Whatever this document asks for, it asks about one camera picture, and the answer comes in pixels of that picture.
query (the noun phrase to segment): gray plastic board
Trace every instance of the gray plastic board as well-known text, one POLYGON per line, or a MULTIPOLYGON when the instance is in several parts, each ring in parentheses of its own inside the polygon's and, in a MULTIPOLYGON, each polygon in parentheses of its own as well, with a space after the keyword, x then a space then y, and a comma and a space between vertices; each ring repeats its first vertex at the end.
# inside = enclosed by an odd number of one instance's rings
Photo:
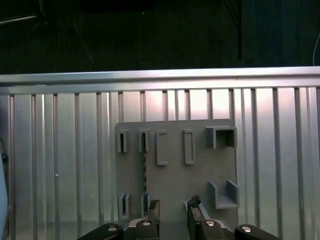
POLYGON ((146 189, 151 199, 160 200, 162 223, 186 221, 184 202, 199 195, 211 219, 235 227, 239 203, 236 133, 230 119, 118 123, 119 219, 144 217, 146 172, 146 189))

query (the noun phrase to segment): aluminum rail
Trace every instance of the aluminum rail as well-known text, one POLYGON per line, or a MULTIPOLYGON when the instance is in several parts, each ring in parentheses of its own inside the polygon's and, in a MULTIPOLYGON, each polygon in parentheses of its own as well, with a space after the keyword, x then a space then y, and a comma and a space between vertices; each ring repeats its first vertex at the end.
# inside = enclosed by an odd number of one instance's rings
POLYGON ((0 75, 0 87, 35 84, 90 84, 138 82, 143 79, 190 80, 190 79, 263 79, 270 77, 297 78, 320 77, 320 67, 267 67, 267 68, 216 68, 216 69, 173 69, 173 70, 137 70, 102 71, 0 75))

